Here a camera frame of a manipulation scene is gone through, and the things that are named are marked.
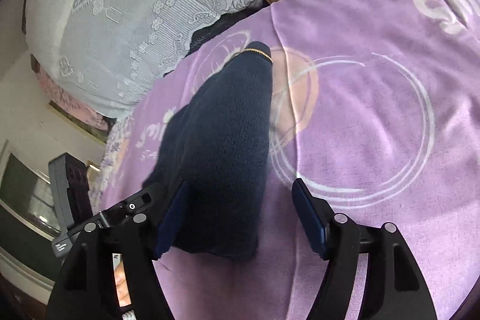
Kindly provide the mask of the person's left hand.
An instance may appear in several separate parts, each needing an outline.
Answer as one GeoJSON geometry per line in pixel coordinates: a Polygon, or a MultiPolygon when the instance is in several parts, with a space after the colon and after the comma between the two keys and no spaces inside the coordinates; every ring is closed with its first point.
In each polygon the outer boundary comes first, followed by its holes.
{"type": "Polygon", "coordinates": [[[128,284],[124,270],[123,259],[120,254],[113,255],[115,288],[120,307],[126,307],[131,304],[128,292],[128,284]]]}

